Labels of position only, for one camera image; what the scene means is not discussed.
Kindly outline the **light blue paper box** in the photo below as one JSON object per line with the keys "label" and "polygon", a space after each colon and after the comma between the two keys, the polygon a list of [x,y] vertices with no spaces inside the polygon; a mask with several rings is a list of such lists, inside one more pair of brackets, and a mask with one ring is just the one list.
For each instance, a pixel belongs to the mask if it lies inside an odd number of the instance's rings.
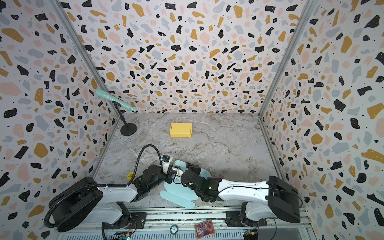
{"label": "light blue paper box", "polygon": [[[185,171],[186,168],[186,162],[175,160],[172,164],[170,164],[170,167],[168,171],[171,168],[179,168],[183,171]],[[165,190],[160,192],[161,197],[164,200],[167,200],[169,202],[172,202],[180,207],[186,208],[186,209],[193,209],[195,207],[195,201],[199,198],[195,192],[188,187],[184,187],[182,184],[168,184],[167,182],[164,182],[164,188]]]}

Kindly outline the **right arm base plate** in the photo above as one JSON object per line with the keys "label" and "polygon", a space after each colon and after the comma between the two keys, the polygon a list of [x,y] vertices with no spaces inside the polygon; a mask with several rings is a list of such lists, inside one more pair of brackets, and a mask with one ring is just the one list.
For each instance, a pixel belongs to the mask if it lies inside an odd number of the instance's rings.
{"label": "right arm base plate", "polygon": [[225,223],[228,227],[266,227],[266,219],[260,219],[259,221],[253,221],[245,217],[241,211],[226,211]]}

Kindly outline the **yellow paper box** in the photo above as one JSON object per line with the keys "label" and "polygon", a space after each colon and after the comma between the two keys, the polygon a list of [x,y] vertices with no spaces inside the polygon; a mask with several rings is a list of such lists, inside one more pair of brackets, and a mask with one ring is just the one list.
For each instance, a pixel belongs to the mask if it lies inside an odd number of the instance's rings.
{"label": "yellow paper box", "polygon": [[192,123],[171,123],[171,138],[191,138],[193,134]]}

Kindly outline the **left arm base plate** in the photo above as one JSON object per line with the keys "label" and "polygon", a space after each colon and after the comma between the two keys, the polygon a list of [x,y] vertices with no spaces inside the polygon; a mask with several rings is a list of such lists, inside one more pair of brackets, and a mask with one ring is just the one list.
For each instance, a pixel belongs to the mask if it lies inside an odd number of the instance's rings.
{"label": "left arm base plate", "polygon": [[102,223],[102,229],[122,231],[143,229],[146,219],[146,212],[123,214],[114,224]]}

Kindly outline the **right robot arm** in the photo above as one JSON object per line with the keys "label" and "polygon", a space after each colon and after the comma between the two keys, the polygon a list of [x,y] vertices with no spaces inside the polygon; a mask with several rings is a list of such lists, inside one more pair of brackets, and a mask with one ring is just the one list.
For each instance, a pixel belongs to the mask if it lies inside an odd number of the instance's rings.
{"label": "right robot arm", "polygon": [[188,164],[178,178],[184,187],[194,191],[202,201],[242,201],[240,216],[247,222],[272,217],[293,224],[301,222],[300,207],[303,201],[298,190],[282,179],[270,176],[263,182],[234,182],[205,178],[201,176],[201,171],[201,168]]}

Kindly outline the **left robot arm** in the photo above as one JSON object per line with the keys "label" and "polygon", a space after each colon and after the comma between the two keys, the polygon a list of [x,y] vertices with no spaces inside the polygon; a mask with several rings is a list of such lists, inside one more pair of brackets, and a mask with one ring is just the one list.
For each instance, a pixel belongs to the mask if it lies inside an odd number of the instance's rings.
{"label": "left robot arm", "polygon": [[137,202],[167,177],[168,167],[152,165],[131,184],[100,184],[85,177],[49,202],[44,217],[46,228],[67,232],[82,223],[128,221],[131,214],[125,203]]}

